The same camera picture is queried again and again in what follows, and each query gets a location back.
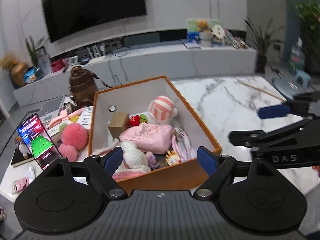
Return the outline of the crochet bunny doll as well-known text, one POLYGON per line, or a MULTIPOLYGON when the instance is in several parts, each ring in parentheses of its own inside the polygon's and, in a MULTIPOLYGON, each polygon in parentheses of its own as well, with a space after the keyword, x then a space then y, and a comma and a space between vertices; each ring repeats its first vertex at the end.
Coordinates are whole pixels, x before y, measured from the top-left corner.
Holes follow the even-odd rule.
POLYGON ((113 174, 116 181, 127 180, 144 175, 157 169, 155 154, 164 154, 168 145, 158 139, 140 138, 135 140, 114 139, 110 146, 94 150, 91 155, 106 156, 112 149, 119 146, 123 151, 120 166, 113 174))

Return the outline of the orange crochet fruit charm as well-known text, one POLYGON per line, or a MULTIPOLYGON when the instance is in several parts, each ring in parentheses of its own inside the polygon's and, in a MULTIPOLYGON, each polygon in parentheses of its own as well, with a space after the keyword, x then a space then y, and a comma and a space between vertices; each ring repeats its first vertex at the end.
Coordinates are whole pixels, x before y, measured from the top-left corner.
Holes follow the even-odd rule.
POLYGON ((129 119, 129 125, 131 127, 135 127, 135 126, 139 126, 141 123, 147 123, 147 117, 145 114, 141 114, 141 115, 133 115, 131 116, 131 118, 129 119))

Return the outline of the pink mini backpack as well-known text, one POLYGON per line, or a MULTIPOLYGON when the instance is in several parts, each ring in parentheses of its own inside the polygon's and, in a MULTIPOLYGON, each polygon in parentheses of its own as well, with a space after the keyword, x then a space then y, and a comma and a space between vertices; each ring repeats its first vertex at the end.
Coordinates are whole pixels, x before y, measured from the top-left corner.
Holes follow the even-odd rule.
POLYGON ((172 126, 141 123, 120 134, 119 140, 132 141, 143 152, 165 154, 171 146, 172 126))

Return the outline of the panda plush pink striped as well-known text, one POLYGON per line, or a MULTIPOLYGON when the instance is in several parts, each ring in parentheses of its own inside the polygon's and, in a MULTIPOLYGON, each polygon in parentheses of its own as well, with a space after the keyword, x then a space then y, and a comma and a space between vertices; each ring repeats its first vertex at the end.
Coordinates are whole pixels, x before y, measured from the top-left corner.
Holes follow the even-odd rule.
POLYGON ((169 125, 178 114, 173 101, 164 95, 152 100, 148 106, 148 123, 156 125, 169 125))

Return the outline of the cartoon figurine charm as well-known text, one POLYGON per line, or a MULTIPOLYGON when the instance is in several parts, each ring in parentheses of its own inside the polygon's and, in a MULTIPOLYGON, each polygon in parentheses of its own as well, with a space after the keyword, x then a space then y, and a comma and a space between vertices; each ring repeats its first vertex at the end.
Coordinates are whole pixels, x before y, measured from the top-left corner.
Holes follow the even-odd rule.
POLYGON ((175 166, 181 163, 181 158, 175 151, 168 150, 165 156, 165 162, 168 166, 175 166))

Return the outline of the wooden stick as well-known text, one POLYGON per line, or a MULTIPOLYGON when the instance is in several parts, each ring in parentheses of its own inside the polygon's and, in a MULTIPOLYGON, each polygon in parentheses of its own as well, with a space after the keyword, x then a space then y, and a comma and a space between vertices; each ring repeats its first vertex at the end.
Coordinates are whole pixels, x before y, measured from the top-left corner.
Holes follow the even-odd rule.
POLYGON ((282 102, 285 101, 282 97, 277 96, 276 94, 273 94, 273 93, 269 92, 268 90, 262 89, 262 88, 260 88, 258 86, 252 85, 250 83, 246 83, 246 82, 244 82, 242 80, 239 80, 239 79, 237 79, 237 82, 242 84, 242 85, 244 85, 244 86, 246 86, 246 87, 249 87, 251 89, 254 89, 254 90, 257 90, 257 91, 262 92, 264 94, 267 94, 267 95, 269 95, 269 96, 271 96, 273 98, 276 98, 276 99, 278 99, 278 100, 280 100, 282 102))

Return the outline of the small blue plastic stool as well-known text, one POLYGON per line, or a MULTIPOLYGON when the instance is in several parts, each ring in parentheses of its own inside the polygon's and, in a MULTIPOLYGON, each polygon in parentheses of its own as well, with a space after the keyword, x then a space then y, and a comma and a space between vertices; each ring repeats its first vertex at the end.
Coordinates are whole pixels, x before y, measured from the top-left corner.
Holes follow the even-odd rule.
POLYGON ((300 83, 304 88, 308 88, 310 80, 311 76, 308 73, 304 72, 301 69, 296 71, 295 83, 300 83))

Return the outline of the pink fluffy plush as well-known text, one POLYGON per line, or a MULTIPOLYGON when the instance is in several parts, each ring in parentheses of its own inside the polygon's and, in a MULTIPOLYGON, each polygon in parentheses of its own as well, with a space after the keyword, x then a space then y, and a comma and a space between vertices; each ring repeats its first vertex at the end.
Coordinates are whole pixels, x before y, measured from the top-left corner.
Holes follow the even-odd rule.
POLYGON ((58 151, 72 163, 77 160, 79 152, 86 147, 87 143, 88 132, 81 124, 73 122, 62 130, 58 151))

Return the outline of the large orange storage box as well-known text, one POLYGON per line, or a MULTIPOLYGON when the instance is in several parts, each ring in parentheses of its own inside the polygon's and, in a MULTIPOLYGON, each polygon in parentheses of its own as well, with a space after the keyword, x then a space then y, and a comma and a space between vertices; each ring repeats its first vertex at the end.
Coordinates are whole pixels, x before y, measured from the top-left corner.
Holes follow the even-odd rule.
POLYGON ((221 146, 191 105, 164 76, 95 94, 88 141, 90 155, 124 154, 114 180, 126 191, 188 190, 207 174, 197 162, 204 146, 221 146))

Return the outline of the water jug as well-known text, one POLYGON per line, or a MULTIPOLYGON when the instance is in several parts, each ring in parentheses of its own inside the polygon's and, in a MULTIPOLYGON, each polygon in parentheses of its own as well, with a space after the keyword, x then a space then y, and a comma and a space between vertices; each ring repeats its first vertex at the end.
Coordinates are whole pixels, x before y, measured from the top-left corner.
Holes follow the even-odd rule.
POLYGON ((305 54, 303 52, 303 41, 298 37, 297 42, 292 46, 289 58, 289 70, 296 73, 303 70, 305 66, 305 54))

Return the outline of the smartphone with lit screen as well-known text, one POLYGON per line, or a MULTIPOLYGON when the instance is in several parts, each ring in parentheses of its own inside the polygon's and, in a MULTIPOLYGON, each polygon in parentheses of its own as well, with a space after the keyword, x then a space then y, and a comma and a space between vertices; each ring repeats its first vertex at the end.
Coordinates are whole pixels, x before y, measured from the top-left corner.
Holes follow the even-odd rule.
POLYGON ((21 122, 17 131, 42 170, 48 168, 56 159, 61 157, 37 114, 31 115, 21 122))

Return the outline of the climbing ivy plant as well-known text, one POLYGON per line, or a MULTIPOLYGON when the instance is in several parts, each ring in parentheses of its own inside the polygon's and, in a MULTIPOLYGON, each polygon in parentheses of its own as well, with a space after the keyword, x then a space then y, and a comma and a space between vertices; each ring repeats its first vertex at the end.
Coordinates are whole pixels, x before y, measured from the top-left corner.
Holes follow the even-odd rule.
POLYGON ((317 53, 319 40, 319 0, 284 0, 286 3, 286 33, 283 60, 288 61, 297 39, 303 41, 306 56, 317 53))

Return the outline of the white wifi router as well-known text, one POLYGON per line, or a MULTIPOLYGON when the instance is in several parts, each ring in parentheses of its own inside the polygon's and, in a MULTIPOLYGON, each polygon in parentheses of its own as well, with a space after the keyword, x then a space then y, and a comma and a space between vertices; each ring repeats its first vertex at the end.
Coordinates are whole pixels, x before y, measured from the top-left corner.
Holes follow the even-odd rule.
POLYGON ((91 47, 87 47, 87 51, 90 57, 88 64, 98 63, 106 58, 106 51, 103 46, 92 45, 91 47))

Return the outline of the black television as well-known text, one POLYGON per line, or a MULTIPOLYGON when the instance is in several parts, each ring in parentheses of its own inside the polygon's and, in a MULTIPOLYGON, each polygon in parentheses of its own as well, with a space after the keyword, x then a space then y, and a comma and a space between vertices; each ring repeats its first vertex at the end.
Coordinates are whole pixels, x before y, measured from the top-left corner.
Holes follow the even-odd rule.
POLYGON ((145 0, 41 0, 51 42, 125 18, 145 16, 145 0))

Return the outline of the pink bunny keychain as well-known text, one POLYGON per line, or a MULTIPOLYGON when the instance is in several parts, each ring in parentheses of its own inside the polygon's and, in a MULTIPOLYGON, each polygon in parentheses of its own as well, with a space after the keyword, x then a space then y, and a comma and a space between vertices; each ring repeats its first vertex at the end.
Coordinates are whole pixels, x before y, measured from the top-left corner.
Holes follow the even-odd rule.
POLYGON ((191 145, 190 139, 181 128, 172 130, 171 146, 182 162, 196 158, 196 152, 191 145))

